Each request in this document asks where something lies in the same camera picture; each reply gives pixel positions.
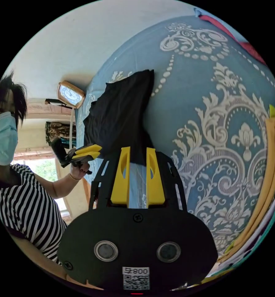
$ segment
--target striped shirt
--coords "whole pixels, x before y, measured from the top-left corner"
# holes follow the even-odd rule
[[[29,240],[47,258],[60,264],[57,249],[67,225],[57,203],[26,165],[10,165],[21,177],[19,186],[0,182],[0,219],[8,231]]]

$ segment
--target qr code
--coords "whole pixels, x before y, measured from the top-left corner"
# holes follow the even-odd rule
[[[150,275],[123,275],[124,290],[149,290]]]

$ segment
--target clock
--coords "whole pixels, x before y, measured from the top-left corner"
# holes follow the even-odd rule
[[[58,84],[57,97],[60,101],[77,109],[83,104],[85,93],[65,80]]]

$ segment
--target woman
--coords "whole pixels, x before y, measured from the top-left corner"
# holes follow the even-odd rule
[[[14,84],[12,77],[13,73],[0,81],[0,219],[33,262],[68,279],[58,265],[57,249],[67,226],[55,199],[71,193],[89,165],[71,166],[70,173],[55,182],[36,175],[26,165],[11,165],[18,143],[18,121],[27,113],[26,88]]]

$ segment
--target hand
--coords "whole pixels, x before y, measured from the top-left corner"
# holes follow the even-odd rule
[[[80,168],[71,165],[70,174],[75,179],[81,179],[86,175],[89,168],[90,168],[90,165],[88,163],[83,164]]]

